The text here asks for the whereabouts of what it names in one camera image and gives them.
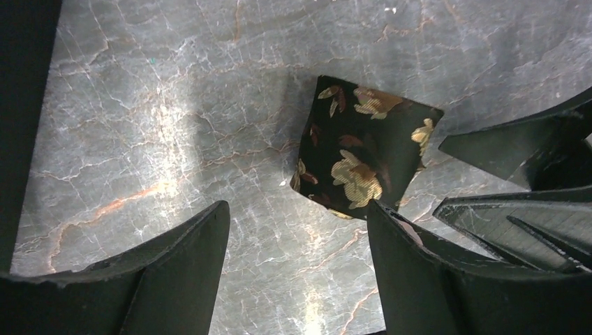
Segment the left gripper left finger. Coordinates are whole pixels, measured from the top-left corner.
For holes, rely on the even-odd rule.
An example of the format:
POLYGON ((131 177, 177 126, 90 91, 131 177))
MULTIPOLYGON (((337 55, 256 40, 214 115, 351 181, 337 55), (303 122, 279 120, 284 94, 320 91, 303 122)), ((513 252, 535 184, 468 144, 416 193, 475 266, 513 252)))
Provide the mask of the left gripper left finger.
POLYGON ((81 271, 2 274, 1 333, 207 334, 229 231, 229 204, 218 201, 81 271))

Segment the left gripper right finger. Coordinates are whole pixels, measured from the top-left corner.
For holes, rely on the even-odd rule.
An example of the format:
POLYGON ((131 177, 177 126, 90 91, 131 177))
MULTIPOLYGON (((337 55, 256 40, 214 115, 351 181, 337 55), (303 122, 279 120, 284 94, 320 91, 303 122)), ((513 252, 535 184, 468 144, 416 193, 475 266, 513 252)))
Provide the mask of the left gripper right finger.
POLYGON ((590 334, 591 275, 493 260, 373 200, 367 228, 388 334, 590 334))

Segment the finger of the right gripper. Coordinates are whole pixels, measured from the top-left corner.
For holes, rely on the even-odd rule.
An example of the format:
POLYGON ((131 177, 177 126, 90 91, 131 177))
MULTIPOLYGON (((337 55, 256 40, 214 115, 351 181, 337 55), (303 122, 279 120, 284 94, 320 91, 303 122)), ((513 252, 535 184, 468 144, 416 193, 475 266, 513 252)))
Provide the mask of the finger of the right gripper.
POLYGON ((591 187, 445 198, 434 217, 505 261, 591 272, 591 187))
POLYGON ((591 90, 536 114, 447 136, 439 150, 530 191, 591 185, 591 90))

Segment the black gold floral tie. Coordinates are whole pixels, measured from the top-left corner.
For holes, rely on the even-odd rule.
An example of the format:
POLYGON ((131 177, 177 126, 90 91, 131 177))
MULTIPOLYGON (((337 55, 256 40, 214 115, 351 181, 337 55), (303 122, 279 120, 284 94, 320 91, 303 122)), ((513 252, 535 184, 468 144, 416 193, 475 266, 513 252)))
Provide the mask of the black gold floral tie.
POLYGON ((398 208, 444 112, 321 75, 304 127, 291 188, 345 219, 380 200, 398 208))

